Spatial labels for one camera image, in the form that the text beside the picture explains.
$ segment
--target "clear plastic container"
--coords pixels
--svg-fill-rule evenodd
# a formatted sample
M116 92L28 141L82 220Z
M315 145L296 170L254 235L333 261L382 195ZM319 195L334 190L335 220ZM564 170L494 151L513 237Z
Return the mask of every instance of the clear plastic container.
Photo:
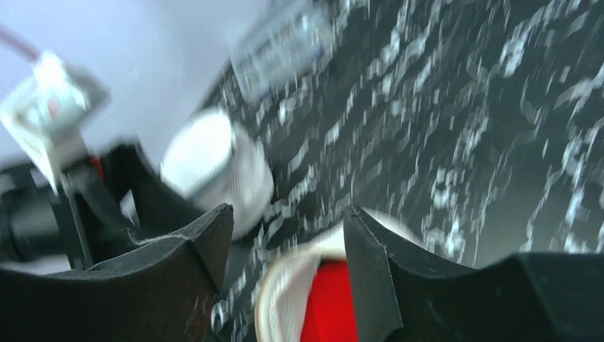
M249 102L263 100L309 70L334 42L326 6L276 1L231 52L241 94Z

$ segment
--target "pink cable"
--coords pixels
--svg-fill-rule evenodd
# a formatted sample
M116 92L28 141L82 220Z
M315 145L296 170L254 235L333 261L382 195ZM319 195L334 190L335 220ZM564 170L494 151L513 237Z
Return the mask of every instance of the pink cable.
M3 24L0 24L0 43L13 48L30 62L38 60L38 57L40 56L38 49L34 48L23 39L20 39Z

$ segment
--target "white cylindrical object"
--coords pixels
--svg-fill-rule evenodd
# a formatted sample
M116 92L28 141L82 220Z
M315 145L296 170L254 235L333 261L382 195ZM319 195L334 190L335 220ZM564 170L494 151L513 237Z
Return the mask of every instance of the white cylindrical object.
M175 192L204 211L231 204L233 240L256 226L274 190L264 152L220 108L202 111L180 130L167 149L160 173Z

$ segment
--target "gray wall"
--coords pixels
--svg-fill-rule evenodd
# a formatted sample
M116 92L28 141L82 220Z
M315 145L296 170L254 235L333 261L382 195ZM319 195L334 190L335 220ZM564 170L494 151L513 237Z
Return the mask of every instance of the gray wall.
M85 127L93 149L137 136L158 163L172 135L225 66L229 46L268 0L0 0L0 22L39 48L84 66L112 101ZM0 99L30 74L28 63L0 45ZM22 155L0 128L0 165ZM65 260L29 265L46 273Z

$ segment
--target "black countertop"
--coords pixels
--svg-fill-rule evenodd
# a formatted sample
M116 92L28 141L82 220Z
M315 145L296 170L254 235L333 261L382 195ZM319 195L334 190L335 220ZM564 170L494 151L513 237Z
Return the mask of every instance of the black countertop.
M264 144L276 195L259 237L233 246L215 326L253 341L274 253L349 204L396 215L434 253L473 267L518 251L604 245L604 1L332 3L325 68L273 105L223 105Z

